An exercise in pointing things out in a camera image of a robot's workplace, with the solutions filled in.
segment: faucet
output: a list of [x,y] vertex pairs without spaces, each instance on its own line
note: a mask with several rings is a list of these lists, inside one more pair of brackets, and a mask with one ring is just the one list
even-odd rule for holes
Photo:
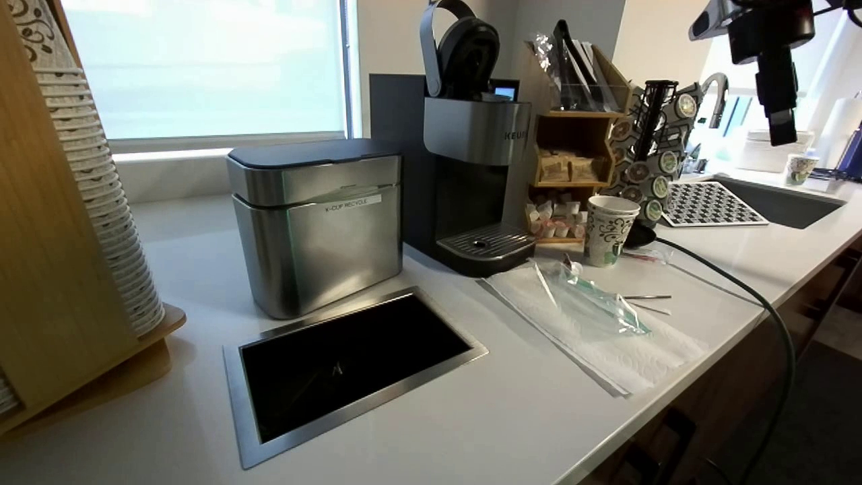
[[704,79],[700,83],[700,100],[706,98],[708,86],[718,83],[720,96],[718,96],[718,102],[711,109],[711,116],[708,116],[708,129],[718,129],[723,125],[723,114],[726,114],[726,91],[731,86],[727,75],[726,73],[715,73],[708,79]]

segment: paper cup stack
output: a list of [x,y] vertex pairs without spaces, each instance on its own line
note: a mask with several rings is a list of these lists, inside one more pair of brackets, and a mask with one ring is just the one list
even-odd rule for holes
[[[126,325],[143,338],[163,325],[164,306],[143,259],[90,81],[44,0],[8,0],[8,8],[118,288]],[[19,401],[0,370],[0,417],[16,408]]]

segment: power cord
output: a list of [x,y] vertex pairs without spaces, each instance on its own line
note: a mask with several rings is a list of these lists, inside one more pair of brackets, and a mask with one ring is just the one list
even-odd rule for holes
[[774,416],[770,416],[770,420],[768,420],[768,428],[766,428],[762,440],[758,443],[758,451],[754,451],[754,455],[749,459],[743,474],[738,477],[738,484],[746,485],[746,484],[751,481],[761,459],[766,455],[766,451],[768,451],[768,444],[770,444],[770,440],[774,440],[774,434],[776,434],[776,428],[778,428],[778,420],[782,420],[782,416],[785,416],[785,408],[786,408],[786,401],[789,401],[789,391],[793,391],[795,372],[799,372],[799,357],[795,357],[793,335],[789,335],[785,318],[776,314],[776,308],[774,308],[762,295],[758,295],[751,287],[746,287],[743,280],[738,280],[737,275],[726,273],[723,267],[711,264],[708,259],[704,259],[700,253],[696,253],[696,250],[691,250],[691,249],[683,249],[683,245],[677,245],[677,244],[672,244],[672,241],[663,241],[663,237],[654,237],[654,241],[663,244],[663,245],[672,245],[672,249],[677,249],[677,250],[683,250],[683,253],[688,253],[688,257],[692,257],[692,259],[700,263],[704,267],[720,273],[723,279],[727,279],[731,284],[737,284],[738,288],[743,288],[746,295],[751,295],[751,298],[770,314],[770,318],[774,318],[774,322],[778,325],[778,330],[782,330],[785,350],[786,350],[786,353],[785,353],[785,357],[786,357],[786,372],[785,372],[778,404],[776,404],[776,409],[774,409]]

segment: paper cup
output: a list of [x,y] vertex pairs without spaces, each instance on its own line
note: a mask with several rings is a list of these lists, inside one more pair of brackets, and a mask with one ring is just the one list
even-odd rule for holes
[[785,164],[785,186],[804,186],[819,164],[811,155],[789,155]]
[[622,198],[590,198],[587,207],[587,234],[586,234],[586,264],[613,267],[618,264],[632,223],[636,221],[642,206]]

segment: kitchen counter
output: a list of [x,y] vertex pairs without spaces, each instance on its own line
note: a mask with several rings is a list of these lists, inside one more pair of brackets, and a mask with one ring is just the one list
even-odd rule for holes
[[[862,190],[808,229],[660,229],[785,302],[861,234]],[[699,343],[699,357],[621,399],[574,368],[540,331],[471,279],[405,250],[405,275],[369,295],[421,287],[431,308],[487,353],[252,471],[241,469],[225,378],[225,346],[283,326],[265,318],[246,279],[229,198],[136,207],[137,232],[164,302],[190,322],[168,346],[163,380],[25,436],[0,443],[4,485],[50,484],[580,484],[672,404],[758,322],[738,288],[667,249],[663,263],[622,259],[586,269],[621,295],[673,295],[663,322]]]

